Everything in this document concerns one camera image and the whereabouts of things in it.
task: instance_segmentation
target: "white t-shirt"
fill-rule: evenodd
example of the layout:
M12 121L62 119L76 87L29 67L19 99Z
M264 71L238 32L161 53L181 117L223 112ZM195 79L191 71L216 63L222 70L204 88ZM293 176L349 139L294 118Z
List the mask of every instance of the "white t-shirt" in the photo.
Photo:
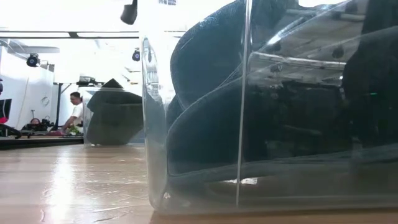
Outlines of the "white t-shirt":
M80 103L79 105L75 106L75 108L73 109L72 116L76 117L76 119L73 122L73 125L82 133L83 128L78 127L77 125L83 122L83 103Z

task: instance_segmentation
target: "glass tank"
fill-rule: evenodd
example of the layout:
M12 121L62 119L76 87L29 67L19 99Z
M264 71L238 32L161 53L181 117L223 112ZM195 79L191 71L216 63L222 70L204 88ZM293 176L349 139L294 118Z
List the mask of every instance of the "glass tank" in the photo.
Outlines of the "glass tank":
M397 3L140 2L154 208L396 207Z

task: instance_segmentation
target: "spotlight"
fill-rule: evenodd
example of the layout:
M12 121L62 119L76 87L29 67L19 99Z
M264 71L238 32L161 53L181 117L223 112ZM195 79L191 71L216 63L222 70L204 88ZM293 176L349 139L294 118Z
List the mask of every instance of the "spotlight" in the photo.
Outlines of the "spotlight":
M120 19L127 25L133 25L137 19L138 0L132 0L132 4L124 5Z
M40 59L38 54L30 54L29 58L26 61L27 66L35 68L40 65Z
M138 62L140 60L140 53L139 50L135 50L133 55L132 55L132 60L135 62Z

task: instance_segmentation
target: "desk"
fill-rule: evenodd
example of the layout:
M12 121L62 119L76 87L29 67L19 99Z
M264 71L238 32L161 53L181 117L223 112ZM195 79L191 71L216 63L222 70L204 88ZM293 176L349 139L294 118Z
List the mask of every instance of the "desk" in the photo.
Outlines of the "desk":
M2 223L398 223L396 211L166 217L148 203L143 147L0 151Z
M62 138L62 136L22 136L19 139L57 139Z

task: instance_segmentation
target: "window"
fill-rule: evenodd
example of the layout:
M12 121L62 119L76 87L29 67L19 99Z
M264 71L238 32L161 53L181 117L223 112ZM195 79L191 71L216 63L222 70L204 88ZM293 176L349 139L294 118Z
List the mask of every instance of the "window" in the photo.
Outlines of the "window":
M159 0L159 3L169 6L175 6L177 4L177 0Z

